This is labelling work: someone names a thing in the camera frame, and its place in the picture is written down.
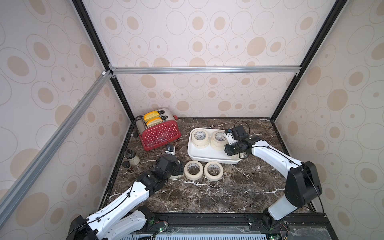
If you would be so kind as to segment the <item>beige masking tape roll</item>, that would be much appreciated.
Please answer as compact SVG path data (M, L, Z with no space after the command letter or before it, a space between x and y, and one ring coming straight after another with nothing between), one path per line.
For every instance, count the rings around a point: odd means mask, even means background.
M209 133L205 130L192 132L192 143L197 149L205 149L209 145Z
M224 174L224 169L218 162L209 162L205 165L204 176L207 180L212 182L219 181Z
M211 137L211 148L216 151L224 151L225 145L228 144L227 136L224 131L215 131Z
M183 175L184 175L184 174L176 174L176 175L172 174L172 175L170 176L169 179L170 179L170 180L179 179L179 178L181 178Z
M191 181L200 180L204 173L203 165L198 161L189 161L185 164L184 175Z

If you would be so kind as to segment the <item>white rectangular storage tray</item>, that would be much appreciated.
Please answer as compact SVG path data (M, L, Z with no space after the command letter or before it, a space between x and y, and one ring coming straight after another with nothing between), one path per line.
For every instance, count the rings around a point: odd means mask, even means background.
M197 149L192 143L192 132L195 130L205 130L209 133L209 145L205 149ZM224 130L215 130L215 129L202 129L195 128L190 132L189 143L188 143L188 155L191 160L201 161L201 162L212 162L216 161L220 164L232 164L235 165L240 162L238 155L228 156L225 151L216 151L211 148L210 142L212 134L215 131L224 131Z

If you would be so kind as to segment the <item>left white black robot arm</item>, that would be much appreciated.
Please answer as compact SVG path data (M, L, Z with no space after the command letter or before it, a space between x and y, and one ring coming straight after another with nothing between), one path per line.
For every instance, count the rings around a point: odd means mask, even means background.
M184 174L184 164L172 154L156 160L155 167L140 173L131 186L118 198L98 212L83 218L76 217L70 225L67 240L118 240L142 229L153 218L142 207L126 216L136 206L161 190L169 179Z

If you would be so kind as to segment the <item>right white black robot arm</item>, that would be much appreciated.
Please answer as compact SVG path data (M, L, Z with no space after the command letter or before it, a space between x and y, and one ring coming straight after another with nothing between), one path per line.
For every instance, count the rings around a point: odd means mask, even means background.
M294 159L257 135L250 136L242 125L225 130L228 156L254 155L275 168L286 179L282 197L264 210L263 220L272 225L320 197L323 190L315 164Z

